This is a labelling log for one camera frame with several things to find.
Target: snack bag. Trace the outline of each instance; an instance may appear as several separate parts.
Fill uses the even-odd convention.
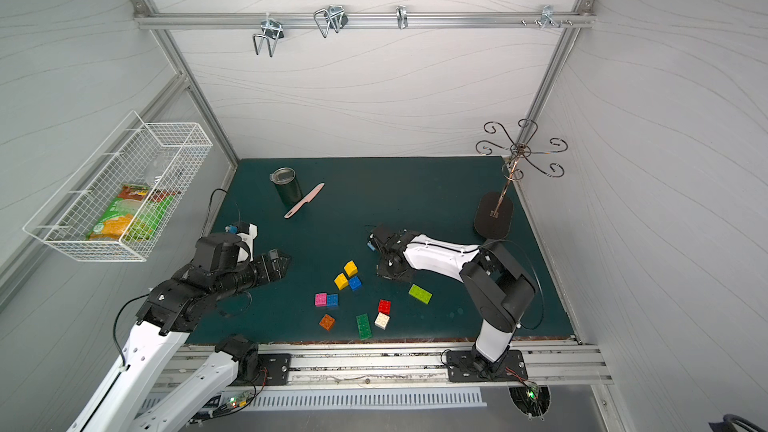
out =
[[[143,202],[147,205],[136,217],[134,224],[125,235],[130,240],[149,240],[154,231],[163,220],[168,205],[174,200],[176,192],[155,191],[148,197],[150,188],[123,184],[123,190],[107,207],[91,233],[86,235],[87,240],[118,240],[133,220]]]

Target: dark green table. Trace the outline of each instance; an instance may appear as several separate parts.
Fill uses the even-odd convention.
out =
[[[368,313],[373,340],[474,339],[480,330],[476,312],[464,285],[434,272],[419,271],[414,283],[432,293],[429,304],[410,295],[410,284],[391,282],[376,275],[378,253],[366,245],[369,231],[378,224],[408,228],[458,244],[482,243],[472,228],[480,197],[504,185],[497,157],[450,158],[281,158],[243,160],[230,194],[224,200],[215,231],[242,219],[256,224],[259,235],[255,253],[278,248],[293,257],[287,276],[279,282],[250,291],[252,305],[240,315],[206,317],[190,336],[193,344],[213,344],[236,333],[261,343],[351,341],[358,339],[355,316]],[[280,201],[269,174],[280,167],[296,170],[303,193],[326,185],[320,194],[291,219]],[[510,190],[515,211],[508,238],[517,246],[507,249],[527,270],[532,267],[542,284],[545,309],[536,297],[523,318],[521,336],[567,337],[573,333],[568,316],[552,285],[542,254]],[[338,291],[333,279],[344,264],[357,264],[362,288]],[[315,294],[338,293],[339,307],[316,308]],[[387,330],[373,325],[379,299],[392,301]],[[222,301],[220,307],[238,312],[244,296]],[[328,313],[336,324],[331,332],[319,323]]]

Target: white lego brick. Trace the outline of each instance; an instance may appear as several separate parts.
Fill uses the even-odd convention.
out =
[[[379,312],[379,315],[376,317],[376,321],[373,322],[375,326],[378,328],[382,328],[386,330],[386,325],[389,323],[389,315],[382,314]]]

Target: jewelry stand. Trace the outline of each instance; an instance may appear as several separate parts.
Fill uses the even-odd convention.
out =
[[[552,139],[549,139],[549,143],[551,143],[555,147],[563,147],[563,149],[559,150],[547,150],[544,152],[533,152],[530,147],[528,147],[527,142],[526,143],[517,143],[509,136],[507,133],[507,130],[504,128],[502,124],[499,122],[486,122],[483,126],[483,129],[489,133],[489,134],[495,134],[496,133],[496,126],[501,127],[501,129],[504,131],[504,134],[507,136],[507,139],[512,143],[510,147],[502,147],[499,144],[496,144],[494,142],[491,142],[489,140],[481,140],[480,142],[475,144],[475,150],[478,151],[479,154],[484,156],[490,156],[493,154],[493,149],[488,147],[488,145],[497,147],[499,149],[509,151],[509,157],[504,157],[504,165],[502,166],[502,174],[507,179],[507,183],[504,184],[504,188],[502,189],[502,192],[489,192],[485,194],[480,199],[480,204],[478,205],[478,210],[475,213],[475,230],[478,234],[485,238],[490,239],[500,239],[505,238],[507,235],[509,235],[509,226],[512,224],[512,214],[514,212],[514,204],[512,204],[512,201],[509,200],[507,195],[507,190],[509,189],[509,185],[513,182],[516,182],[523,178],[523,171],[518,168],[518,164],[520,163],[520,160],[522,158],[525,159],[526,162],[531,164],[533,168],[536,168],[536,170],[540,171],[542,174],[546,175],[547,177],[562,177],[563,174],[565,174],[565,170],[563,170],[563,167],[560,164],[552,163],[549,164],[549,169],[552,171],[551,173],[548,173],[538,166],[531,162],[529,157],[531,154],[555,154],[559,152],[564,152],[568,150],[568,144],[563,139],[558,139],[556,137],[553,137]],[[536,131],[538,130],[538,124],[530,119],[521,119],[518,121],[518,126],[521,128],[525,128],[526,126],[533,127],[533,133],[528,138],[530,141],[533,139],[533,136],[536,135]]]

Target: black oval base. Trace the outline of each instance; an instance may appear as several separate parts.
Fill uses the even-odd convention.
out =
[[[502,206],[498,208],[498,217],[491,216],[491,212],[498,203],[499,192],[489,192],[480,199],[478,210],[475,213],[475,230],[485,238],[505,238],[509,235],[509,226],[512,224],[514,204],[508,197],[502,200]]]

